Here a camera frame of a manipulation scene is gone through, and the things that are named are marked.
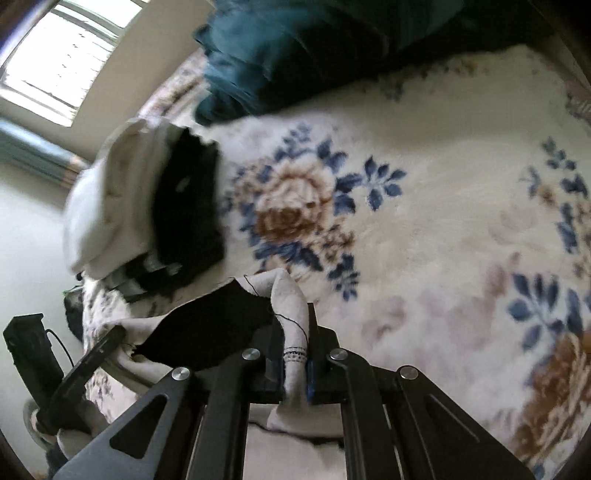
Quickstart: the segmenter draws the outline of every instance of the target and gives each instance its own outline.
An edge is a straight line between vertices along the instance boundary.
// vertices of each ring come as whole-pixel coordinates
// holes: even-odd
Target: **metal bolt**
[[[345,360],[348,356],[349,354],[344,348],[335,348],[330,351],[330,357],[332,360]]]
[[[175,380],[186,380],[191,376],[191,371],[187,367],[177,367],[173,370],[173,378]]]
[[[416,380],[418,378],[418,370],[410,365],[406,365],[400,369],[400,376],[405,380]]]
[[[242,358],[244,360],[257,360],[261,356],[261,353],[256,348],[247,348],[242,352]]]

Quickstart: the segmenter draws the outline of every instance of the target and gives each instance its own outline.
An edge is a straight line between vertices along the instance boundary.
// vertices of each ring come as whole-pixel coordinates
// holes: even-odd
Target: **white cloth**
[[[271,307],[285,336],[285,399],[279,406],[254,408],[255,421],[266,429],[298,436],[341,437],[343,432],[338,406],[311,406],[306,400],[309,318],[306,299],[297,283],[282,268],[236,280],[249,293],[271,299]],[[143,344],[165,318],[166,315],[125,319],[104,325],[105,330],[115,324],[122,325],[127,334],[103,368],[137,394],[145,393],[170,372],[171,368],[167,365],[152,362],[141,355],[132,356],[134,349]]]
[[[182,129],[132,119],[104,143],[74,184],[64,210],[64,257],[74,272],[100,280],[153,245],[151,205]]]

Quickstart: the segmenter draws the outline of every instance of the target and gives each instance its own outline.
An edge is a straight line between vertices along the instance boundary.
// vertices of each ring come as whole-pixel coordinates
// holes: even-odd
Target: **fabric pile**
[[[217,146],[165,119],[116,130],[70,192],[64,256],[127,301],[168,295],[223,258]]]

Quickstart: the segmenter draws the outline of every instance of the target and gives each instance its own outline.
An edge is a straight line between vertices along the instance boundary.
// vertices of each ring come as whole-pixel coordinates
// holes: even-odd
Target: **bed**
[[[172,297],[134,304],[87,279],[85,347],[113,319],[283,267],[342,346],[379,367],[415,365],[537,479],[567,465],[566,478],[591,422],[591,93],[515,46],[203,128],[192,110],[204,63],[198,50],[140,115],[219,143],[226,257]],[[101,370],[87,394],[109,420],[136,400]],[[343,478],[334,456],[334,476],[309,478]],[[245,478],[253,461],[247,450]]]

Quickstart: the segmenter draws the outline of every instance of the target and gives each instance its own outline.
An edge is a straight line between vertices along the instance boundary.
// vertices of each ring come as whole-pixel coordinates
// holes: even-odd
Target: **white wall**
[[[57,333],[76,362],[82,346],[68,330],[62,295],[76,283],[61,253],[65,199],[65,190],[0,158],[0,330],[13,316],[43,313],[45,327]],[[50,339],[67,372],[67,357]],[[44,453],[22,420],[22,407],[29,397],[0,337],[0,429],[30,472],[45,472]]]
[[[133,117],[156,87],[195,51],[193,31],[206,23],[206,0],[151,0],[128,28],[71,127],[56,125],[0,98],[0,114],[81,157]]]

